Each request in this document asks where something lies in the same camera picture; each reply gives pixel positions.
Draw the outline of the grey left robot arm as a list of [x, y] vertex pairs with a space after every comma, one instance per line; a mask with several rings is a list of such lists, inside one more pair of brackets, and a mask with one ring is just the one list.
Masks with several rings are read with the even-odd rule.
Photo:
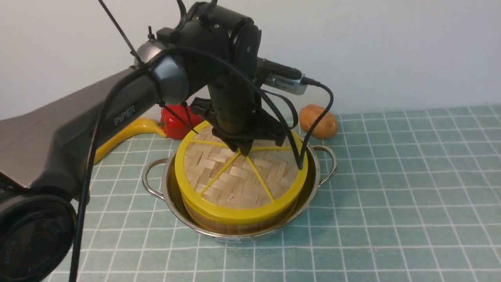
[[1, 281], [40, 282], [73, 249], [77, 277], [92, 168], [99, 146], [154, 105], [196, 98], [194, 114], [232, 150], [281, 145], [287, 124], [261, 91], [261, 30], [248, 16], [178, 2], [177, 27], [132, 49], [133, 66], [28, 114], [1, 121]]

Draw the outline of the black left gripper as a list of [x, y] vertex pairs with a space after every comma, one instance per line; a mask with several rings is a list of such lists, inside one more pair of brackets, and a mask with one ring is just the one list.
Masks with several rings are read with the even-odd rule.
[[287, 135], [281, 123], [261, 108], [258, 95], [247, 82], [223, 74], [207, 87], [210, 98], [195, 98], [190, 109], [208, 121], [213, 136], [232, 151], [247, 157], [255, 140], [283, 145]]

